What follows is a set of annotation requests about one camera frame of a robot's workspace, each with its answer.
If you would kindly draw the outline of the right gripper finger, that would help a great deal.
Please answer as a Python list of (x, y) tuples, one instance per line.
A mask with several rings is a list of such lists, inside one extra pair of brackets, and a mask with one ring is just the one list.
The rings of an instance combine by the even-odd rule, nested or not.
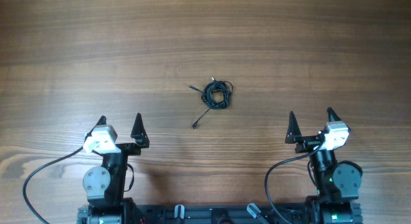
[(341, 119), (338, 117), (337, 113), (331, 107), (327, 108), (327, 113), (328, 113), (329, 122), (341, 121)]
[(284, 141), (286, 144), (296, 144), (302, 142), (302, 133), (293, 111), (289, 114), (288, 129)]

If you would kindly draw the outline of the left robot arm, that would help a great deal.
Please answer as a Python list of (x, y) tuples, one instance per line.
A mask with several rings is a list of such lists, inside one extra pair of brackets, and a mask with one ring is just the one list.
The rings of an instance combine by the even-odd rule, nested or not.
[(128, 158), (140, 155), (141, 150), (150, 145), (140, 113), (136, 115), (130, 137), (133, 142), (117, 144), (118, 135), (113, 126), (107, 124), (105, 116), (101, 116), (85, 136), (83, 149), (87, 153), (101, 155), (102, 163), (89, 169), (83, 177), (83, 188), (89, 204), (78, 209), (77, 223), (146, 222), (133, 199), (124, 197), (124, 193), (134, 184), (134, 180), (131, 180), (129, 188), (125, 187), (127, 169), (132, 169)]

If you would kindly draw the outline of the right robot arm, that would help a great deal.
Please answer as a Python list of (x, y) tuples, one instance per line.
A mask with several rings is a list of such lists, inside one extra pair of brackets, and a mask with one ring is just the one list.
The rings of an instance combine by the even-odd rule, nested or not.
[(309, 176), (317, 189), (304, 203), (305, 223), (356, 223), (353, 201), (359, 197), (362, 168), (349, 160), (337, 161), (335, 150), (346, 145), (351, 129), (329, 107), (328, 122), (315, 135), (303, 136), (296, 116), (290, 112), (285, 143), (310, 158)]

